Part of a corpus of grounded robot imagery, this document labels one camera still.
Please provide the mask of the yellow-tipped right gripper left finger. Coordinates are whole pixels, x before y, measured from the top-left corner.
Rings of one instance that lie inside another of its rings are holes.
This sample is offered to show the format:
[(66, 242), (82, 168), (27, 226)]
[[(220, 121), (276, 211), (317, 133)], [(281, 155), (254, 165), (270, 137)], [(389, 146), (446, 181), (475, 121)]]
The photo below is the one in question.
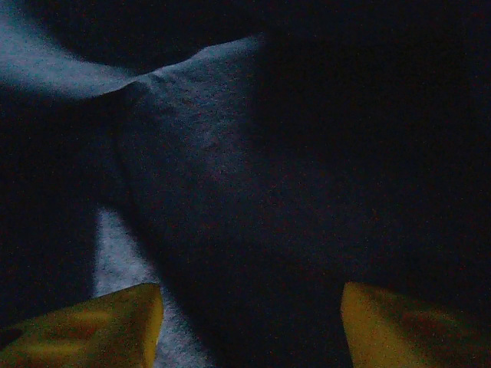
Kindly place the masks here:
[(152, 367), (162, 321), (159, 285), (134, 285), (2, 329), (1, 365)]

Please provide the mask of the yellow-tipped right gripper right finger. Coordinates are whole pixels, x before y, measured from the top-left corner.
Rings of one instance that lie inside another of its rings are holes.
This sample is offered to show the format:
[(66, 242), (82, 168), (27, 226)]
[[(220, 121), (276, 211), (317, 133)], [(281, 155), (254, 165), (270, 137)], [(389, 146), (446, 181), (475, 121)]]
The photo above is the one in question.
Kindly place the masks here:
[(341, 319), (355, 367), (490, 365), (490, 328), (458, 310), (349, 282)]

